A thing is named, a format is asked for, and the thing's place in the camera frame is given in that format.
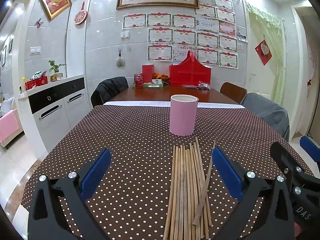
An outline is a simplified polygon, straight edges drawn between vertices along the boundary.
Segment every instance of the pink cup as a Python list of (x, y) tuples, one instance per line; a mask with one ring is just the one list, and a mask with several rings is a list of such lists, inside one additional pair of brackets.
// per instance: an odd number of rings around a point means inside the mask
[(179, 136), (193, 133), (199, 99), (191, 95), (173, 95), (170, 106), (170, 132)]

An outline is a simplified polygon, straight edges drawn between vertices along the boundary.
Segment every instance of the butterfly decoration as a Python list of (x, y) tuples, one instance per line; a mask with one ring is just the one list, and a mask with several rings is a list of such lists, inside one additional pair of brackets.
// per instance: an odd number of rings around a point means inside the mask
[(41, 21), (41, 18), (36, 22), (37, 28), (40, 28), (41, 25), (43, 24), (43, 22), (40, 22), (40, 21)]

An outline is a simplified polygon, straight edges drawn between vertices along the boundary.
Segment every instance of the red basket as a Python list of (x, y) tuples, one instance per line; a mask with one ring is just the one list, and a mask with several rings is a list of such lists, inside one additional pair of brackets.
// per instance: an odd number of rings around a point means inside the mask
[(184, 61), (169, 68), (171, 86), (198, 86), (199, 81), (210, 85), (211, 68), (203, 66), (191, 50)]
[(35, 80), (28, 81), (24, 84), (26, 90), (33, 88), (34, 86), (40, 87), (48, 83), (48, 77), (44, 75), (41, 78), (37, 78)]

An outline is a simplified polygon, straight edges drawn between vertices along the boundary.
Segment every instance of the red storage box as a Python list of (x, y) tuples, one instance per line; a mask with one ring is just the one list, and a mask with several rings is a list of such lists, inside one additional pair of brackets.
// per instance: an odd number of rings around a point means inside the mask
[(203, 66), (191, 50), (184, 61), (169, 68), (171, 86), (198, 86), (199, 81), (210, 84), (211, 68)]
[(142, 82), (143, 83), (152, 83), (154, 65), (143, 65), (142, 66)]
[(40, 87), (40, 86), (45, 85), (47, 83), (48, 83), (48, 77), (43, 76), (41, 78), (37, 78), (37, 79), (26, 82), (24, 84), (24, 86), (25, 86), (26, 90), (29, 90), (29, 89), (33, 88), (35, 85), (37, 87)]

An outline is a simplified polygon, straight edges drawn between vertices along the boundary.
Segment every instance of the potted plant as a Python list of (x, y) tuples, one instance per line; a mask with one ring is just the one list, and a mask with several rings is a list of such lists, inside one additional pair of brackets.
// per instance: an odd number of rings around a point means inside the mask
[(65, 66), (66, 64), (55, 65), (54, 60), (49, 60), (50, 63), (50, 71), (54, 71), (54, 74), (50, 75), (50, 81), (55, 82), (57, 80), (63, 79), (63, 73), (59, 72), (59, 67)]

